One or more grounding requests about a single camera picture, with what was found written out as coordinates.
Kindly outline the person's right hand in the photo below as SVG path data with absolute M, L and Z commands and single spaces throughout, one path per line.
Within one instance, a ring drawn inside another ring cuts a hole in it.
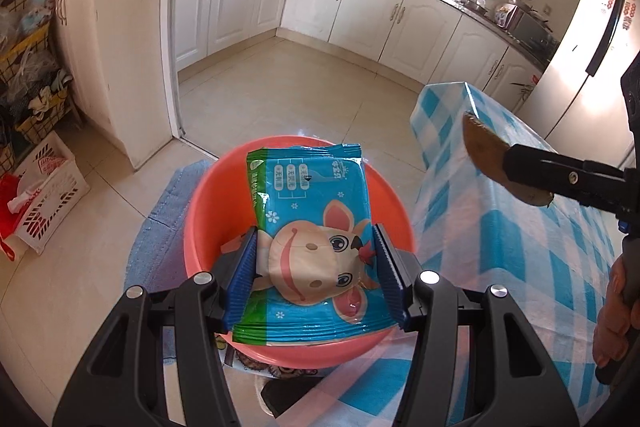
M 612 265 L 605 304 L 598 314 L 593 332 L 592 356 L 597 367 L 620 361 L 629 348 L 626 338 L 629 329 L 639 328 L 639 301 L 632 307 L 626 305 L 623 299 L 625 284 L 624 260 L 618 257 Z

